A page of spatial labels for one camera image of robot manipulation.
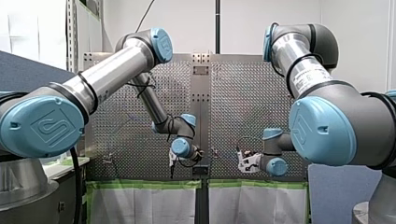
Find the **white wall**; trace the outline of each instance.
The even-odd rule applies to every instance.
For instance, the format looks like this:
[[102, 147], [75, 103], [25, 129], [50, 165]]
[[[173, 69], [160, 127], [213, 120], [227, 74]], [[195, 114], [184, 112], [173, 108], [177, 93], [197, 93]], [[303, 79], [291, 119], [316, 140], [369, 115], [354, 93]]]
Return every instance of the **white wall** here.
[[221, 53], [262, 54], [265, 29], [274, 21], [282, 25], [320, 23], [320, 2], [221, 1]]
[[[104, 50], [135, 31], [150, 0], [104, 0]], [[221, 1], [221, 53], [262, 54], [265, 28], [320, 22], [319, 0]], [[155, 1], [140, 30], [163, 27], [176, 53], [215, 52], [215, 0]]]
[[387, 90], [391, 1], [321, 0], [322, 23], [332, 30], [340, 50], [332, 74], [358, 91]]
[[[112, 51], [117, 41], [134, 33], [150, 0], [104, 0], [104, 50]], [[172, 38], [174, 52], [214, 50], [215, 22], [213, 0], [155, 1], [140, 31], [164, 28]]]
[[[113, 51], [120, 37], [134, 32], [149, 3], [104, 0], [104, 51]], [[221, 53], [262, 54], [263, 33], [274, 21], [322, 23], [339, 43], [333, 75], [359, 91], [386, 91], [396, 88], [394, 5], [393, 0], [223, 0]], [[175, 53], [214, 52], [214, 14], [215, 0], [155, 1], [140, 30], [163, 27]]]

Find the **robotic arm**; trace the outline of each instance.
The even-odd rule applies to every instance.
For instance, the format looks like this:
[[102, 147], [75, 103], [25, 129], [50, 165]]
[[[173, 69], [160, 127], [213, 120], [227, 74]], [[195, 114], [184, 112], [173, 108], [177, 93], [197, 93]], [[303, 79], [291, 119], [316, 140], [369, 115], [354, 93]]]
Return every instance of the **robotic arm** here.
[[63, 84], [50, 83], [22, 97], [6, 94], [0, 100], [0, 156], [47, 158], [66, 152], [97, 107], [132, 80], [153, 120], [153, 130], [177, 134], [172, 151], [181, 158], [199, 160], [191, 144], [195, 116], [169, 117], [144, 74], [172, 56], [165, 30], [151, 29], [125, 36], [117, 53]]
[[293, 151], [290, 135], [279, 128], [265, 129], [262, 134], [262, 153], [247, 151], [242, 153], [236, 147], [238, 169], [251, 174], [264, 171], [272, 176], [282, 176], [288, 171], [288, 165], [281, 158], [282, 151]]
[[289, 127], [297, 152], [314, 163], [395, 165], [395, 104], [376, 92], [360, 94], [335, 80], [338, 47], [322, 25], [278, 26], [267, 29], [264, 60], [286, 74], [293, 104]]

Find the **metal backboard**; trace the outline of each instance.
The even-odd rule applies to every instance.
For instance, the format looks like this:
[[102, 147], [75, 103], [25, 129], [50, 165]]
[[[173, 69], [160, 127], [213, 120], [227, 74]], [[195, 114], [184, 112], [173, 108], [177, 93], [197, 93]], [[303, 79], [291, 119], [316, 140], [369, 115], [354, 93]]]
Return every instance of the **metal backboard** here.
[[[236, 142], [241, 136], [261, 139], [265, 128], [288, 128], [292, 100], [285, 79], [262, 56], [213, 55], [211, 58], [210, 178], [305, 181], [307, 163], [296, 152], [284, 152], [289, 164], [284, 177], [265, 172], [242, 174], [237, 168]], [[262, 141], [246, 139], [241, 150], [262, 151]]]
[[[84, 67], [109, 55], [87, 53]], [[251, 55], [176, 54], [172, 62], [156, 66], [152, 73], [156, 92], [168, 113], [199, 117], [202, 125], [196, 131], [199, 140], [194, 143], [199, 141], [205, 147], [209, 178], [273, 179], [265, 172], [241, 174], [235, 152], [240, 136], [261, 138], [264, 128], [288, 130], [292, 100], [285, 80], [273, 72], [269, 63]], [[145, 107], [131, 87], [121, 88], [104, 102], [86, 136], [87, 148], [94, 156], [88, 178], [169, 180], [170, 143], [166, 135], [152, 133], [150, 124]], [[262, 151], [262, 142], [241, 141], [240, 147]], [[276, 180], [305, 181], [306, 163], [297, 153], [286, 152], [284, 158], [290, 170]], [[191, 169], [178, 166], [175, 179], [192, 179]]]

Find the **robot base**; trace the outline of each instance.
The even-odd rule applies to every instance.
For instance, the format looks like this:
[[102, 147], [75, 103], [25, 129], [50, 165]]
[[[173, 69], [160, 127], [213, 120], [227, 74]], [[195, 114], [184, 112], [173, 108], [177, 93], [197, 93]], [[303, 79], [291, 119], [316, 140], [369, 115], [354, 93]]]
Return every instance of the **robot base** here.
[[0, 206], [0, 223], [56, 224], [59, 222], [60, 195], [58, 183], [50, 181], [40, 195]]
[[353, 224], [396, 223], [396, 179], [382, 174], [375, 192], [366, 203], [358, 203], [353, 208]]

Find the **metal frame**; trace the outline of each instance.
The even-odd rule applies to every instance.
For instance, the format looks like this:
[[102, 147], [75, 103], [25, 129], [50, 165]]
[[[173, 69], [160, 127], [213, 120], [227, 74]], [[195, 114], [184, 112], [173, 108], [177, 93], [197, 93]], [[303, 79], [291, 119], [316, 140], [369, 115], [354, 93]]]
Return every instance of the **metal frame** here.
[[67, 71], [78, 71], [78, 29], [76, 0], [67, 0], [66, 5], [67, 30]]
[[[111, 55], [110, 53], [86, 53], [84, 54], [84, 69], [88, 69], [89, 67], [93, 66], [94, 64], [99, 63], [102, 61], [104, 58], [108, 57]], [[185, 73], [183, 73], [182, 78], [183, 80], [178, 79], [175, 83], [172, 83], [174, 81], [175, 76], [178, 76], [178, 71], [177, 69], [180, 69], [180, 67], [188, 67], [189, 69], [185, 69]], [[254, 130], [253, 132], [246, 132], [246, 133], [240, 133], [240, 134], [248, 134], [248, 135], [253, 135], [253, 136], [261, 136], [263, 128], [267, 127], [282, 127], [284, 129], [287, 129], [287, 119], [288, 119], [288, 113], [290, 106], [292, 104], [292, 100], [288, 98], [288, 93], [286, 90], [286, 87], [284, 87], [285, 83], [284, 80], [281, 79], [280, 77], [277, 77], [272, 70], [271, 66], [267, 63], [262, 62], [261, 56], [253, 56], [253, 55], [215, 55], [215, 54], [210, 54], [210, 53], [195, 53], [195, 54], [175, 54], [173, 61], [170, 62], [169, 64], [163, 64], [157, 66], [153, 70], [153, 74], [155, 76], [155, 73], [161, 70], [163, 73], [167, 74], [168, 76], [173, 76], [172, 78], [169, 77], [159, 77], [157, 79], [157, 85], [158, 85], [158, 95], [159, 98], [162, 98], [166, 102], [163, 102], [164, 106], [170, 109], [170, 111], [178, 111], [181, 106], [185, 105], [180, 105], [179, 99], [177, 98], [183, 98], [186, 102], [182, 104], [188, 104], [187, 107], [181, 107], [181, 108], [188, 108], [190, 110], [190, 113], [196, 116], [196, 128], [195, 132], [196, 135], [194, 137], [193, 143], [198, 146], [199, 148], [204, 150], [205, 157], [196, 165], [192, 168], [192, 171], [186, 170], [186, 168], [183, 167], [177, 167], [177, 169], [183, 168], [184, 170], [181, 171], [181, 173], [175, 174], [175, 179], [174, 180], [179, 180], [179, 179], [199, 179], [202, 181], [202, 186], [196, 190], [196, 212], [195, 212], [195, 224], [206, 224], [209, 223], [209, 207], [208, 207], [208, 179], [209, 177], [213, 178], [247, 178], [247, 179], [261, 179], [261, 180], [276, 180], [276, 181], [307, 181], [306, 175], [306, 167], [307, 167], [307, 162], [305, 162], [302, 158], [296, 155], [295, 152], [287, 152], [284, 153], [286, 160], [288, 162], [291, 162], [291, 170], [294, 172], [291, 175], [287, 175], [284, 177], [279, 177], [279, 178], [273, 178], [269, 175], [267, 175], [264, 172], [257, 173], [254, 175], [246, 175], [246, 174], [241, 174], [238, 171], [237, 168], [237, 161], [235, 161], [234, 168], [232, 167], [231, 172], [223, 172], [220, 171], [217, 173], [213, 172], [213, 169], [218, 169], [219, 167], [216, 166], [216, 164], [219, 164], [219, 158], [216, 156], [216, 149], [215, 149], [215, 142], [217, 143], [220, 141], [220, 144], [223, 144], [221, 141], [224, 139], [232, 139], [235, 140], [235, 137], [238, 137], [240, 135], [234, 136], [230, 135], [229, 131], [232, 131], [233, 129], [228, 129], [228, 127], [224, 130], [219, 130], [219, 128], [216, 125], [219, 125], [218, 122], [224, 122], [224, 118], [221, 118], [221, 120], [218, 120], [218, 116], [221, 116], [221, 114], [215, 114], [215, 110], [213, 107], [216, 106], [226, 106], [227, 105], [219, 105], [218, 102], [221, 99], [218, 99], [217, 97], [220, 97], [221, 94], [219, 95], [219, 91], [223, 90], [218, 90], [215, 88], [221, 87], [221, 86], [216, 86], [219, 84], [218, 82], [224, 78], [222, 76], [227, 76], [229, 75], [228, 72], [235, 74], [242, 73], [238, 69], [240, 67], [238, 66], [243, 66], [243, 69], [246, 69], [249, 75], [252, 75], [252, 77], [242, 77], [242, 79], [237, 79], [238, 81], [242, 81], [246, 83], [251, 83], [251, 82], [260, 82], [259, 84], [254, 83], [254, 87], [258, 88], [258, 85], [260, 88], [263, 88], [265, 91], [262, 91], [260, 89], [260, 92], [252, 92], [250, 94], [249, 89], [247, 89], [247, 93], [252, 99], [249, 99], [252, 104], [256, 104], [257, 102], [254, 101], [254, 99], [257, 99], [258, 97], [254, 97], [257, 94], [263, 94], [262, 98], [265, 98], [262, 101], [259, 101], [258, 106], [260, 108], [260, 111], [263, 111], [264, 113], [264, 119], [265, 120], [270, 120], [267, 123], [262, 123], [262, 120], [258, 120], [259, 124], [256, 123], [250, 123], [249, 125], [252, 126], [252, 129]], [[237, 71], [229, 71], [227, 69], [236, 69]], [[170, 91], [178, 91], [177, 85], [186, 85], [184, 82], [186, 81], [185, 78], [190, 79], [189, 83], [189, 90], [188, 91], [183, 91], [185, 96], [180, 96], [178, 95], [175, 97], [175, 95], [172, 95]], [[241, 85], [241, 83], [234, 83], [235, 88], [245, 88], [246, 86]], [[134, 109], [134, 112], [137, 113], [136, 115], [145, 118], [145, 126], [149, 130], [149, 116], [147, 115], [147, 112], [145, 108], [143, 107], [143, 104], [139, 101], [136, 101], [135, 99], [135, 92], [134, 91], [126, 91], [124, 89], [121, 89], [119, 92], [122, 93], [115, 93], [110, 99], [107, 100], [107, 102], [103, 105], [104, 108], [99, 109], [99, 113], [96, 114], [96, 116], [101, 116], [98, 117], [97, 119], [107, 119], [107, 125], [105, 126], [100, 126], [99, 128], [100, 131], [100, 136], [104, 137], [103, 134], [106, 132], [104, 130], [105, 127], [108, 129], [112, 128], [112, 122], [119, 122], [119, 119], [121, 119], [121, 112], [115, 111], [112, 107], [116, 107], [116, 105], [112, 104], [112, 101], [117, 102], [119, 100], [125, 100], [128, 99], [128, 104], [132, 104], [132, 106], [136, 107]], [[278, 101], [279, 99], [282, 99], [280, 102], [277, 102], [278, 105], [275, 105], [273, 107], [271, 103], [273, 101]], [[244, 106], [245, 102], [228, 102], [227, 104], [230, 104], [230, 108], [225, 108], [225, 109], [233, 109], [234, 107], [240, 106], [242, 110], [245, 110]], [[115, 115], [111, 113], [119, 113], [114, 119], [111, 117], [114, 117]], [[232, 114], [230, 118], [226, 118], [226, 122], [232, 123], [234, 122], [233, 117], [234, 116], [242, 116], [241, 114]], [[262, 114], [254, 114], [254, 116], [258, 117], [261, 116]], [[93, 118], [93, 128], [97, 128], [97, 126], [94, 125], [95, 123], [95, 118]], [[141, 157], [140, 151], [141, 149], [147, 148], [147, 140], [149, 141], [159, 141], [159, 143], [156, 143], [156, 145], [163, 144], [165, 142], [164, 137], [159, 137], [158, 135], [148, 135], [145, 133], [145, 131], [137, 131], [137, 130], [131, 130], [133, 127], [129, 127], [128, 130], [123, 130], [124, 132], [129, 132], [129, 137], [133, 137], [133, 134], [136, 135], [138, 138], [144, 138], [146, 139], [144, 142], [144, 145], [136, 145], [139, 148], [134, 148], [131, 145], [125, 145], [124, 148], [125, 150], [131, 149], [135, 150], [134, 156], [136, 157]], [[241, 127], [235, 127], [240, 129], [241, 132], [245, 131], [246, 129], [241, 129]], [[93, 153], [94, 155], [94, 149], [97, 147], [97, 145], [101, 145], [103, 143], [96, 143], [92, 141], [92, 139], [95, 137], [94, 132], [98, 130], [93, 130], [93, 132], [90, 132], [87, 130], [86, 133], [86, 150], [90, 151], [91, 153], [87, 152], [86, 154], [90, 156], [90, 154]], [[245, 145], [244, 148], [252, 148], [257, 150], [262, 149], [262, 144], [259, 143], [258, 145], [254, 144], [249, 144]], [[225, 148], [225, 150], [231, 150], [233, 155], [236, 158], [236, 151], [234, 151], [234, 147], [231, 148]], [[100, 169], [96, 169], [95, 172], [108, 172], [107, 169], [109, 164], [114, 165], [116, 168], [119, 166], [121, 169], [128, 169], [128, 167], [136, 167], [133, 168], [130, 172], [139, 172], [139, 167], [142, 166], [142, 164], [135, 164], [132, 161], [129, 161], [127, 164], [121, 164], [121, 165], [116, 165], [115, 160], [114, 160], [114, 155], [112, 155], [111, 152], [105, 152], [104, 155], [95, 155], [97, 157], [96, 162], [95, 159], [92, 160], [91, 166], [97, 166], [100, 167]], [[148, 158], [142, 157], [142, 161], [146, 164], [146, 166], [150, 166], [150, 169], [153, 170], [152, 168], [154, 166], [162, 165], [162, 169], [166, 169], [164, 167], [164, 163], [160, 160], [163, 158], [158, 158], [158, 157], [150, 157], [152, 161], [148, 161]], [[107, 177], [107, 178], [114, 178], [114, 171], [110, 171], [107, 173], [107, 176], [102, 176], [102, 177]], [[154, 178], [155, 180], [170, 180], [168, 176], [161, 176], [161, 177], [156, 177]]]

